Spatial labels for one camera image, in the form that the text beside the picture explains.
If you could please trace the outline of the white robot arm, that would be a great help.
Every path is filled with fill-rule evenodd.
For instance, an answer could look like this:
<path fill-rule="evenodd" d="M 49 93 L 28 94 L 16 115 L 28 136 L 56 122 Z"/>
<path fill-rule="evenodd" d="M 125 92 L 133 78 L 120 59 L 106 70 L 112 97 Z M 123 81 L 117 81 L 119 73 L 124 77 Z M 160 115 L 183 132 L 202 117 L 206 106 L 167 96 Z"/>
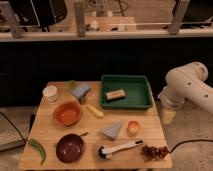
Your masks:
<path fill-rule="evenodd" d="M 208 69 L 201 62 L 173 68 L 166 74 L 166 86 L 158 95 L 163 124 L 172 122 L 186 99 L 213 114 L 213 87 L 205 83 L 207 78 Z"/>

